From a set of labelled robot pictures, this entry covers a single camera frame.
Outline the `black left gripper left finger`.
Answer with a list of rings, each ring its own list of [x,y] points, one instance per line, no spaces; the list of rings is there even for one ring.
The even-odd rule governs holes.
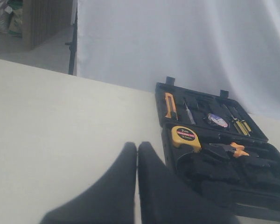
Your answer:
[[[132,224],[137,148],[127,142],[110,168],[85,192],[48,212],[42,224]]]

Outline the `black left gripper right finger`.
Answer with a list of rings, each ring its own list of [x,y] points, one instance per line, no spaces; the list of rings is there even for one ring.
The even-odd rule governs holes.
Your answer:
[[[237,224],[237,217],[202,198],[174,175],[150,142],[138,148],[138,185],[144,224]]]

